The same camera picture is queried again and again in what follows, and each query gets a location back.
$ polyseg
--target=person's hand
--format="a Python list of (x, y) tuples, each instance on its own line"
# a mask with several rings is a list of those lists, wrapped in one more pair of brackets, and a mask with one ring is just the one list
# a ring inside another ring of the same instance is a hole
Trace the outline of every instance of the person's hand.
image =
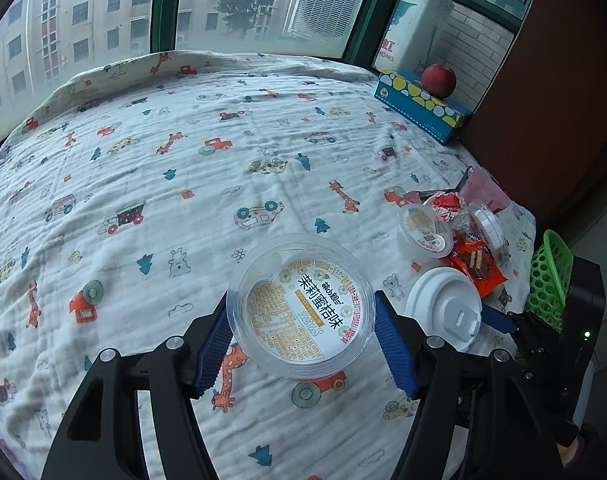
[(570, 447), (563, 447), (561, 444), (557, 444), (557, 451), (559, 452), (561, 463), (564, 467), (567, 466), (568, 463), (575, 457), (578, 446), (579, 440), (576, 437), (572, 441), (572, 444), (570, 444)]

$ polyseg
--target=black device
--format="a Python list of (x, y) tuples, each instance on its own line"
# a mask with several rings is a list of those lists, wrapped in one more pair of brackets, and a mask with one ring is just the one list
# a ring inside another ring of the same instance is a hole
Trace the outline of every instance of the black device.
[[(375, 299), (375, 332), (395, 382), (421, 399), (391, 480), (440, 480), (455, 424), (469, 430), (457, 480), (563, 478), (555, 443), (568, 446), (578, 431), (572, 414), (605, 307), (599, 266), (575, 257), (561, 333), (531, 312), (485, 312), (485, 322), (514, 338), (522, 362), (503, 349), (459, 353), (395, 313), (381, 290)], [(190, 399), (214, 384), (231, 336), (224, 295), (211, 315), (150, 352), (102, 351), (66, 411), (42, 480), (148, 480), (137, 390), (151, 394), (167, 480), (217, 480)], [(0, 479), (21, 480), (1, 449)]]

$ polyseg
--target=product label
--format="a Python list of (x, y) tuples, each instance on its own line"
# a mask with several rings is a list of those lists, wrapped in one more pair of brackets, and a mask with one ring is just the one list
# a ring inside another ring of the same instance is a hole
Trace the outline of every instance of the product label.
[(298, 260), (250, 292), (248, 314), (260, 341), (297, 362), (340, 353), (359, 331), (360, 292), (349, 276), (320, 260)]
[(404, 216), (410, 237), (428, 251), (439, 253), (445, 249), (445, 239), (436, 234), (435, 223), (423, 211), (410, 209)]

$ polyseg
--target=orange snack package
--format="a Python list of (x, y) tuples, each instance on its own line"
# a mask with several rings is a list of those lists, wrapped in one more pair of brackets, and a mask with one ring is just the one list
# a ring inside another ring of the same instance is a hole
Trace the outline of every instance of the orange snack package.
[(468, 276), (482, 298), (507, 282), (486, 244), (475, 235), (455, 236), (453, 251), (444, 259)]

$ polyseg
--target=cartoon print blanket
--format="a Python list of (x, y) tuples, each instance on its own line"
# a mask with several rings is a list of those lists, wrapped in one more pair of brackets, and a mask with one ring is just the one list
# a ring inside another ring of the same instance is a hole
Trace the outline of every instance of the cartoon print blanket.
[[(337, 241), (405, 305), (427, 269), (402, 256), (384, 191), (453, 187), (474, 160), (382, 107), (375, 85), (309, 57), (168, 52), (78, 75), (13, 131), (0, 156), (0, 446), (27, 479), (99, 352), (183, 334), (266, 237)], [(511, 259), (488, 302), (521, 311), (535, 222), (515, 203), (498, 216)], [(473, 351), (497, 346), (514, 350), (484, 327)], [(271, 377), (238, 345), (229, 354), (194, 402), (220, 478), (390, 477), (417, 403), (376, 338), (314, 383)], [(162, 478), (140, 403), (151, 478)], [(464, 446), (458, 429), (446, 475)]]

